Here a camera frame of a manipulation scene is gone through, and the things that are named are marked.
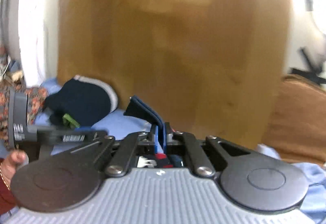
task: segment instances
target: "gold bracelet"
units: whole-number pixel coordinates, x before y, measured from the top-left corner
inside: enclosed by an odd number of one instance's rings
[[[7,183],[5,182],[5,180],[4,180],[3,176],[2,176],[1,165],[2,165],[2,163],[0,163],[0,176],[1,176],[1,179],[4,182],[4,184],[6,185],[6,187],[8,188],[8,190],[10,191],[9,185],[7,185]]]

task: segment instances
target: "red object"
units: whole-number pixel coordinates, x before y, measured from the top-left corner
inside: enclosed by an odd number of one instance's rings
[[[7,186],[0,178],[0,215],[8,212],[15,206],[16,206],[16,201],[14,196],[8,190]]]

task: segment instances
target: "brown wooden furniture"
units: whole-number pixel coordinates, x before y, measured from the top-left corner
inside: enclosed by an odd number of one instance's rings
[[[60,0],[58,80],[138,95],[178,130],[255,147],[280,81],[290,0]]]

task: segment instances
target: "human hand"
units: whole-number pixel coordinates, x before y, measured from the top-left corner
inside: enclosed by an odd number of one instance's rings
[[[26,153],[20,150],[10,152],[6,159],[1,163],[1,174],[4,182],[10,186],[10,182],[18,165],[22,164],[26,159]]]

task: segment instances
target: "gray ribbed panel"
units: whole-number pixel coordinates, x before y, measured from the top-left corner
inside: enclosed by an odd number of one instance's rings
[[[54,214],[21,209],[7,224],[313,224],[299,210],[261,215],[227,200],[212,180],[188,169],[137,168],[106,180],[95,197],[79,208]]]

